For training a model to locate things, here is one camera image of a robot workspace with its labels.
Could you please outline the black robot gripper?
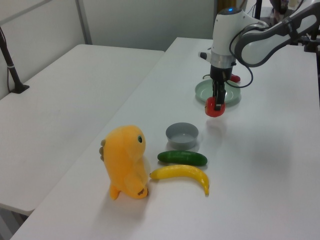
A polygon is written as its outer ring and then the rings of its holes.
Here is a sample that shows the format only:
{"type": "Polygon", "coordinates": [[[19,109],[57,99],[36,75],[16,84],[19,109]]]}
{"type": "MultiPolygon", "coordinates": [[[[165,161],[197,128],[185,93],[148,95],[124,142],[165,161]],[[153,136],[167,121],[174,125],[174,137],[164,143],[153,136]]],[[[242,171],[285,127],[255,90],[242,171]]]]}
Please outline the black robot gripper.
{"type": "Polygon", "coordinates": [[[220,111],[225,105],[225,81],[232,78],[233,67],[219,68],[210,66],[210,77],[212,80],[212,96],[215,98],[215,110],[220,111]]]}

